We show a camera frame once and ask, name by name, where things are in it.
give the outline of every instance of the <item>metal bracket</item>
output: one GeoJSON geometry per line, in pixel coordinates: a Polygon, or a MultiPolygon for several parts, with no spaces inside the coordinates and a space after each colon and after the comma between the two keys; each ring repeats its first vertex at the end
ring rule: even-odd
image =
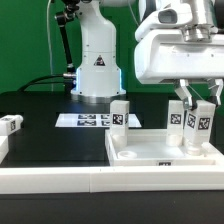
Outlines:
{"type": "Polygon", "coordinates": [[[187,79],[178,79],[174,83],[175,92],[183,101],[183,107],[185,110],[194,110],[197,108],[196,101],[192,98],[191,93],[188,90],[189,83],[187,79]]]}
{"type": "Polygon", "coordinates": [[[223,79],[208,79],[208,88],[211,90],[209,102],[214,103],[216,107],[221,106],[221,94],[223,90],[223,79]]]}

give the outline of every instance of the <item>black table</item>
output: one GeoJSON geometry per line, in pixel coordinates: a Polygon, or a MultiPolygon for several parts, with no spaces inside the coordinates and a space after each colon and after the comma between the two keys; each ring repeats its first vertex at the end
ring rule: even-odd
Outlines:
{"type": "MultiPolygon", "coordinates": [[[[130,113],[143,128],[165,128],[172,94],[130,93],[130,113]]],[[[1,167],[109,166],[104,128],[56,128],[60,113],[109,113],[109,104],[73,102],[63,93],[8,92],[0,115],[21,114],[1,167]]],[[[211,142],[224,150],[224,118],[211,142]]],[[[0,195],[0,223],[223,223],[224,191],[0,195]]]]}

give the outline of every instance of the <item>green backdrop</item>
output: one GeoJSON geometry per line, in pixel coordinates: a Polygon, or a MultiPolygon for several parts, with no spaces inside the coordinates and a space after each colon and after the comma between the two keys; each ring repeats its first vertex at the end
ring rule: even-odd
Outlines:
{"type": "MultiPolygon", "coordinates": [[[[0,3],[0,93],[17,90],[28,81],[50,75],[47,42],[48,0],[1,0],[0,3]]],[[[138,16],[137,3],[133,11],[138,16]]],[[[54,73],[66,71],[66,62],[59,28],[54,20],[56,12],[63,10],[61,0],[55,0],[50,8],[51,40],[54,73]]],[[[173,92],[172,85],[142,85],[134,73],[134,33],[137,28],[128,7],[102,8],[104,17],[117,29],[117,64],[122,69],[124,88],[128,92],[173,92]]],[[[79,21],[67,24],[73,61],[81,63],[81,31],[79,21]]],[[[62,85],[54,90],[62,90],[62,85]]],[[[35,86],[29,90],[52,90],[49,86],[35,86]]],[[[208,95],[207,86],[198,88],[208,95]]]]}

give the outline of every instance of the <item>cable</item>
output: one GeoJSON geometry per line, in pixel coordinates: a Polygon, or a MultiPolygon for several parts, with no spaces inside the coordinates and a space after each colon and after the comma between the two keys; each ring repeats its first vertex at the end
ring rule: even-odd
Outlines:
{"type": "Polygon", "coordinates": [[[133,12],[133,10],[132,10],[130,0],[127,0],[127,1],[128,1],[128,6],[129,6],[129,9],[130,9],[132,18],[133,18],[135,24],[136,24],[137,26],[139,26],[139,23],[138,23],[138,21],[137,21],[137,19],[136,19],[136,17],[135,17],[135,14],[134,14],[134,12],[133,12]]]}
{"type": "Polygon", "coordinates": [[[204,100],[203,97],[191,85],[189,85],[189,87],[201,100],[204,100]]]}
{"type": "Polygon", "coordinates": [[[24,88],[22,91],[20,90],[20,92],[24,92],[25,89],[27,89],[29,86],[33,86],[33,85],[44,85],[44,84],[64,84],[64,82],[36,82],[36,83],[30,83],[29,85],[26,85],[26,88],[24,88]]]}
{"type": "Polygon", "coordinates": [[[53,68],[53,56],[52,56],[52,45],[51,45],[51,30],[50,30],[50,5],[51,1],[49,0],[47,4],[47,39],[48,39],[48,48],[49,48],[49,58],[50,58],[50,72],[53,76],[54,68],[53,68]]]}
{"type": "Polygon", "coordinates": [[[43,76],[40,78],[33,79],[32,81],[28,82],[27,84],[21,86],[17,91],[23,92],[30,85],[38,84],[37,82],[42,81],[42,80],[54,79],[54,78],[63,78],[63,75],[43,76]]]}

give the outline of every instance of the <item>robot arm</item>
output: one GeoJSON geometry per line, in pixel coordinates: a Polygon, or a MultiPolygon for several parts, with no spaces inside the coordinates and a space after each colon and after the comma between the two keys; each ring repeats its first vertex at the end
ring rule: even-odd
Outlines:
{"type": "MultiPolygon", "coordinates": [[[[81,0],[84,3],[90,3],[92,0],[81,0]]],[[[66,92],[69,92],[76,86],[76,68],[72,62],[71,51],[69,47],[69,41],[66,32],[66,24],[74,20],[75,12],[79,10],[80,0],[62,0],[65,7],[64,11],[56,13],[55,19],[60,28],[62,42],[65,51],[65,57],[67,62],[67,72],[63,74],[64,84],[66,92]]]]}
{"type": "Polygon", "coordinates": [[[135,36],[135,71],[143,84],[175,83],[185,109],[197,105],[191,82],[208,82],[213,103],[221,104],[224,36],[217,34],[212,0],[140,0],[142,20],[135,36]]]}
{"type": "Polygon", "coordinates": [[[135,0],[63,0],[62,19],[57,16],[67,59],[68,77],[74,74],[73,100],[91,103],[110,102],[125,95],[121,70],[116,64],[116,28],[105,19],[100,7],[122,7],[135,0]],[[65,33],[66,22],[79,19],[82,32],[82,63],[74,68],[65,33]]]}

